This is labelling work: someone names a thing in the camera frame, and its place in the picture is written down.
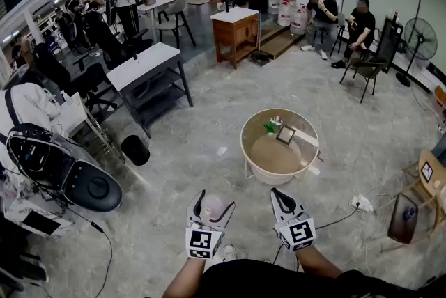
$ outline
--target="trash can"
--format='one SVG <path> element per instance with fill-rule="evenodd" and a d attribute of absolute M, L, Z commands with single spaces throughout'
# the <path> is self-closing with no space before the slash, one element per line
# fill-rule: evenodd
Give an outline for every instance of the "trash can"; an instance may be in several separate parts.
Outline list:
<path fill-rule="evenodd" d="M 130 158 L 135 166 L 144 165 L 151 157 L 151 153 L 148 151 L 148 148 L 144 145 L 143 141 L 134 134 L 127 137 L 122 142 L 121 150 Z"/>

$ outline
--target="man sitting on chair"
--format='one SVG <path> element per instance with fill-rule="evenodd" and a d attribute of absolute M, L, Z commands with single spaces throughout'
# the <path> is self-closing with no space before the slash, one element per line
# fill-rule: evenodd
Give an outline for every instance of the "man sitting on chair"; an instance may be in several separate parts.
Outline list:
<path fill-rule="evenodd" d="M 347 19 L 347 48 L 342 60 L 332 63 L 332 68 L 345 68 L 351 54 L 356 50 L 365 50 L 374 41 L 375 17 L 369 11 L 369 0 L 357 0 L 356 8 Z"/>
<path fill-rule="evenodd" d="M 316 11 L 313 19 L 312 10 Z M 304 52 L 315 50 L 314 34 L 317 31 L 325 30 L 328 39 L 322 44 L 318 53 L 326 61 L 327 53 L 332 49 L 337 38 L 337 3 L 335 0 L 309 0 L 307 4 L 308 25 L 305 31 L 308 45 L 301 47 Z"/>

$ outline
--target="gray floor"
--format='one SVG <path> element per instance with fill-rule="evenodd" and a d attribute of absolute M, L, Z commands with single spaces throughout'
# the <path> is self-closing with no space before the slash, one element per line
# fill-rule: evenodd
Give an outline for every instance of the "gray floor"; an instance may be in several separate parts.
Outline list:
<path fill-rule="evenodd" d="M 350 213 L 353 195 L 365 194 L 379 207 L 391 199 L 388 194 L 395 195 L 411 181 L 401 177 L 400 182 L 395 173 L 436 144 L 436 118 L 421 110 L 393 70 L 379 74 L 375 95 L 370 87 L 362 104 L 364 80 L 352 79 L 349 73 L 341 85 L 342 73 L 298 47 L 263 68 L 247 60 L 238 70 L 227 62 L 215 64 L 190 80 L 193 108 L 183 98 L 151 126 L 151 158 L 146 165 L 122 165 L 107 155 L 102 165 L 122 185 L 122 206 L 108 214 L 78 208 L 107 231 L 113 244 L 102 297 L 162 294 L 185 262 L 185 209 L 202 189 L 236 201 L 224 242 L 234 244 L 240 257 L 274 258 L 280 242 L 272 231 L 270 186 L 245 179 L 239 139 L 243 123 L 262 109 L 296 111 L 318 133 L 323 162 L 317 159 L 315 164 L 321 174 L 308 173 L 304 180 L 295 178 L 284 185 L 303 197 L 317 226 Z M 428 106 L 428 97 L 413 90 Z M 143 136 L 123 107 L 105 125 L 118 143 L 129 134 Z M 316 248 L 344 270 L 370 272 L 410 288 L 444 272 L 445 227 L 431 240 L 394 249 L 398 244 L 386 237 L 391 209 L 388 205 L 371 217 L 357 213 L 321 230 Z M 47 265 L 51 281 L 46 287 L 53 297 L 94 297 L 104 279 L 110 254 L 107 240 L 80 218 L 74 220 L 75 228 L 58 242 L 33 236 L 32 251 Z M 421 221 L 432 224 L 431 212 Z M 415 239 L 425 236 L 422 224 Z M 277 264 L 289 269 L 296 265 L 294 256 L 284 251 Z M 44 296 L 35 287 L 17 295 Z"/>

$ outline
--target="standing fan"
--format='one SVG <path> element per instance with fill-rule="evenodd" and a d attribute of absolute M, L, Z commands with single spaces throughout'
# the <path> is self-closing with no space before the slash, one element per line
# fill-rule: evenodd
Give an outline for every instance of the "standing fan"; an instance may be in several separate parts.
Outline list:
<path fill-rule="evenodd" d="M 406 40 L 409 51 L 413 54 L 407 70 L 403 73 L 397 73 L 397 79 L 404 86 L 410 86 L 410 80 L 407 78 L 408 71 L 412 65 L 413 59 L 417 57 L 423 61 L 432 58 L 437 52 L 437 36 L 432 26 L 421 18 L 412 18 L 404 27 L 404 39 Z"/>

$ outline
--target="wooden side table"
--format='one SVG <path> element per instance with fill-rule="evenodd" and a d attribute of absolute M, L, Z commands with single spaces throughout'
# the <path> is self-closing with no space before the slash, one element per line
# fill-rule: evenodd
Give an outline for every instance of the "wooden side table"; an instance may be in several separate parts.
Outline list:
<path fill-rule="evenodd" d="M 237 62 L 257 48 L 259 12 L 235 7 L 210 17 L 212 19 L 217 61 L 230 61 L 237 69 Z"/>

